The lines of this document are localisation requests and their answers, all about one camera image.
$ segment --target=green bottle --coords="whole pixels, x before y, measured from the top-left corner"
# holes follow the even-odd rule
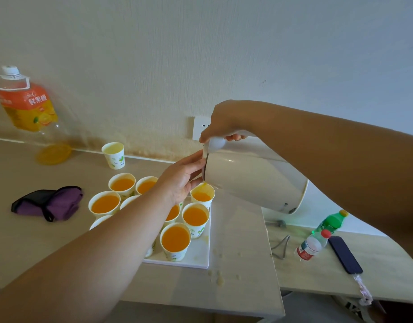
[[[317,229],[313,230],[312,233],[321,232],[323,229],[327,229],[330,233],[334,233],[336,230],[341,228],[342,222],[348,216],[348,212],[341,210],[338,213],[329,215],[326,219],[320,223]]]

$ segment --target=electric kettle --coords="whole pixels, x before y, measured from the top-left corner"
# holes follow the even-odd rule
[[[218,189],[272,210],[293,214],[300,206],[308,179],[248,132],[245,140],[213,137],[203,146],[203,180]]]

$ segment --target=hand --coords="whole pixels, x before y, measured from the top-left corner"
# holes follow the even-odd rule
[[[170,192],[175,204],[185,200],[190,190],[203,181],[202,177],[194,179],[202,172],[202,168],[206,163],[206,160],[202,158],[202,153],[202,150],[200,150],[173,163],[157,181],[157,188],[163,187]]]
[[[248,102],[227,100],[218,103],[212,113],[211,124],[200,134],[199,142],[206,143],[211,137],[225,137],[229,142],[247,138],[236,132],[244,129],[243,117],[248,113]]]

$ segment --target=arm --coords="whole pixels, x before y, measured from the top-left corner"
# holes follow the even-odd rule
[[[218,104],[199,141],[247,130],[413,257],[413,136],[264,102]]]
[[[0,322],[98,322],[133,279],[171,207],[201,182],[202,151],[169,166],[156,185],[0,292]]]

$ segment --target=table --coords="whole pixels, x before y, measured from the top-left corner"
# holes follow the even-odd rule
[[[121,172],[137,179],[160,176],[169,163],[126,158],[121,170],[103,155],[74,152],[65,163],[41,166],[37,148],[0,141],[0,288],[39,260],[88,231],[94,221],[88,201],[107,190]],[[10,212],[11,203],[39,189],[82,187],[80,209],[68,221]],[[213,202],[209,270],[142,264],[122,300],[168,304],[253,316],[284,316],[274,261],[259,206],[217,190]],[[218,286],[218,272],[224,284]]]
[[[274,258],[278,281],[283,290],[360,297],[359,287],[347,274],[338,257],[327,245],[308,262],[300,261],[294,250],[311,233],[310,228],[268,226],[271,246],[290,235],[285,260]],[[363,269],[365,286],[376,300],[413,303],[413,259],[391,238],[362,233],[336,232],[344,239]],[[282,255],[283,248],[274,249]]]

